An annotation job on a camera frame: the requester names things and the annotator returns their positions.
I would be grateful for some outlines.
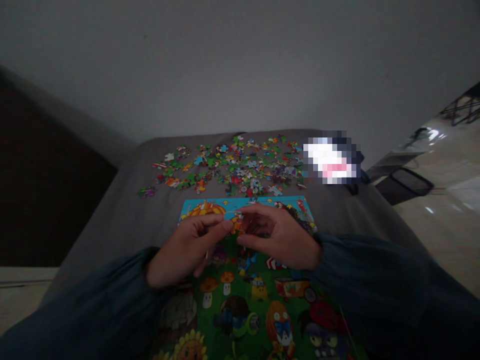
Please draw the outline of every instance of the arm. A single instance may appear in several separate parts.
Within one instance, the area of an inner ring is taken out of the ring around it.
[[[2,359],[135,358],[148,350],[170,291],[154,290],[145,265],[158,248],[115,260],[9,329]]]
[[[183,220],[161,250],[149,247],[113,261],[8,330],[0,338],[0,359],[146,355],[169,289],[191,272],[200,276],[232,225],[221,214]]]
[[[367,349],[388,359],[478,353],[480,303],[431,257],[368,236],[314,238],[323,251],[312,280]]]

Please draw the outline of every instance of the chair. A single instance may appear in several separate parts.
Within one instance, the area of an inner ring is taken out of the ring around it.
[[[463,105],[459,105],[459,101],[463,98],[469,98],[469,100]],[[440,114],[448,115],[451,117],[451,125],[457,126],[460,123],[466,121],[466,124],[471,124],[478,118],[480,118],[480,82],[468,89],[464,94],[457,98],[454,102],[443,109]],[[455,121],[457,112],[460,110],[468,109],[468,114],[463,116],[459,121]]]

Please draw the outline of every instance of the jacket sleeve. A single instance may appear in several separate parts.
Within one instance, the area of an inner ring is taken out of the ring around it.
[[[148,287],[159,249],[115,260],[57,296],[0,338],[0,359],[134,359],[145,355],[170,290]]]
[[[316,234],[310,274],[354,338],[385,359],[469,359],[480,351],[480,302],[428,255],[369,236]]]

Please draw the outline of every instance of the person's right hand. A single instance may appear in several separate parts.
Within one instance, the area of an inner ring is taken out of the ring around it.
[[[285,209],[254,204],[238,209],[243,215],[245,234],[239,245],[267,254],[289,268],[313,270],[322,256],[322,247]],[[257,235],[269,234],[269,238]]]

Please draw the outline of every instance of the gray table cover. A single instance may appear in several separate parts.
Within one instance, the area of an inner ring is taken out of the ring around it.
[[[239,132],[156,138],[140,145],[120,167],[90,221],[64,259],[42,304],[113,259],[130,256],[148,246],[161,246],[176,228],[185,200],[226,197],[227,186],[219,184],[214,178],[201,194],[196,194],[193,187],[176,190],[161,184],[156,186],[157,192],[153,197],[139,198],[137,191],[151,185],[152,180],[160,174],[158,169],[152,167],[153,163],[162,161],[166,154],[175,152],[180,145],[192,150],[188,160],[193,162],[196,154],[194,149],[200,144],[209,144],[213,148],[231,144],[232,137],[239,134],[244,141],[254,139],[261,144],[279,133],[285,135],[287,141],[297,141],[300,146],[305,138],[320,136],[319,131],[309,129]],[[286,143],[277,143],[276,146],[283,151],[288,150]],[[205,170],[205,167],[193,166],[188,173],[178,170],[177,177],[184,178],[191,172],[198,174]],[[263,180],[262,183],[266,188],[268,182]],[[374,186],[360,184],[359,194],[352,196],[342,185],[306,185],[306,190],[299,190],[295,185],[284,188],[283,195],[305,196],[320,232],[369,235],[426,252],[413,231]]]

